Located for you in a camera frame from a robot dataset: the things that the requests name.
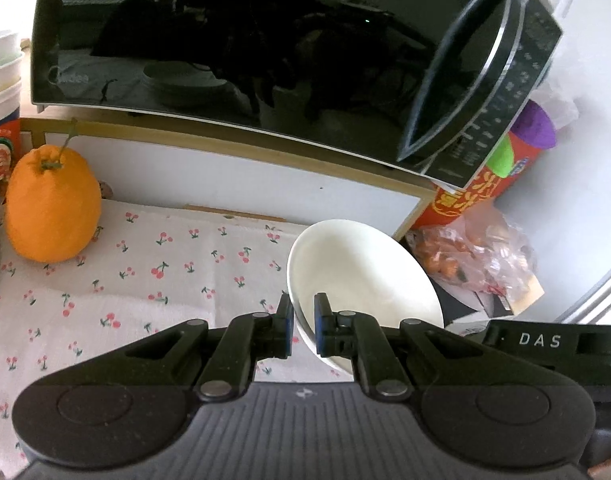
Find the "bag of small oranges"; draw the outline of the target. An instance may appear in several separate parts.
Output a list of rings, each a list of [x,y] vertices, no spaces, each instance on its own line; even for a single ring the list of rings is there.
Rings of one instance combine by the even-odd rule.
[[[405,239],[431,278],[472,292],[519,299],[534,278],[528,237],[491,200],[445,226],[412,229]]]

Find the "black microwave oven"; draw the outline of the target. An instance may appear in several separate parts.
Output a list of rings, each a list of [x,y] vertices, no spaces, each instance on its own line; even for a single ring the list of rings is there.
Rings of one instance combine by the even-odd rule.
[[[542,0],[36,0],[31,95],[234,125],[465,188],[560,36]]]

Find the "white gold trimmed cabinet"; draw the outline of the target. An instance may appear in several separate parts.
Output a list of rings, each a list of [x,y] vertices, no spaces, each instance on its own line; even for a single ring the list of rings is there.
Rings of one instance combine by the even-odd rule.
[[[250,144],[107,120],[21,119],[27,148],[71,146],[110,197],[131,204],[217,210],[310,224],[363,222],[396,240],[432,199],[430,184],[397,180],[379,169],[282,153]]]

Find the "purple green plush toy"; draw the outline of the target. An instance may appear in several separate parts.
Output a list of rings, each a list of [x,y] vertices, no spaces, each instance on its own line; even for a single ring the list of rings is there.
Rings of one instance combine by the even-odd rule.
[[[555,148],[556,142],[556,130],[551,118],[539,104],[529,100],[485,166],[496,177],[517,177],[542,152]]]

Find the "large orange on table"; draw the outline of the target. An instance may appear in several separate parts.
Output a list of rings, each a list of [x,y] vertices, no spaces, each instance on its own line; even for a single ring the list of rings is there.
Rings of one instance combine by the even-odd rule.
[[[90,244],[102,212],[100,185],[72,148],[44,144],[21,157],[6,190],[5,229],[21,257],[60,263]]]

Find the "cherry print tablecloth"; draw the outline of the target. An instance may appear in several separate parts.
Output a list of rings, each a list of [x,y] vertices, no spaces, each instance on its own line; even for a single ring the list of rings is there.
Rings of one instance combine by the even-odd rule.
[[[23,388],[189,318],[274,312],[298,224],[106,202],[92,242],[57,264],[0,252],[0,476],[26,466]]]

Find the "black white cardboard box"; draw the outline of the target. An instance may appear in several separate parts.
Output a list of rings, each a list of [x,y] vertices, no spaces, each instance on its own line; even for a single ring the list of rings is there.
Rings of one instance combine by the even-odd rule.
[[[433,278],[430,281],[440,301],[445,328],[458,335],[482,332],[490,321],[498,318],[512,320],[545,294],[535,276],[529,281],[529,290],[516,301],[488,292],[473,292]]]

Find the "cream bowl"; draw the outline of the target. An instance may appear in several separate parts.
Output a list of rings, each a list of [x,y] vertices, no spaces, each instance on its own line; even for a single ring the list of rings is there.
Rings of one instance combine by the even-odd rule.
[[[398,330],[407,318],[441,328],[440,301],[426,272],[387,234],[351,220],[325,220],[304,230],[290,249],[287,287],[299,333],[316,353],[314,296],[325,292],[334,312],[350,310]],[[335,372],[348,372],[344,358],[323,358]]]

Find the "red gift box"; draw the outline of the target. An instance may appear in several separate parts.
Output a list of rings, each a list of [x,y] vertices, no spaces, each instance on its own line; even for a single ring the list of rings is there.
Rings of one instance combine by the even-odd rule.
[[[446,226],[478,203],[494,200],[518,180],[522,171],[534,163],[540,152],[539,148],[528,144],[515,133],[507,133],[464,191],[449,192],[437,188],[435,198],[415,221],[413,228]]]

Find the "stack of paper cups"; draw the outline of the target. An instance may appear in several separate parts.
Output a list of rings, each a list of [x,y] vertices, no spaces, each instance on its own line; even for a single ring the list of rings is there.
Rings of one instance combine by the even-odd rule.
[[[0,189],[20,159],[21,63],[15,34],[0,32]]]

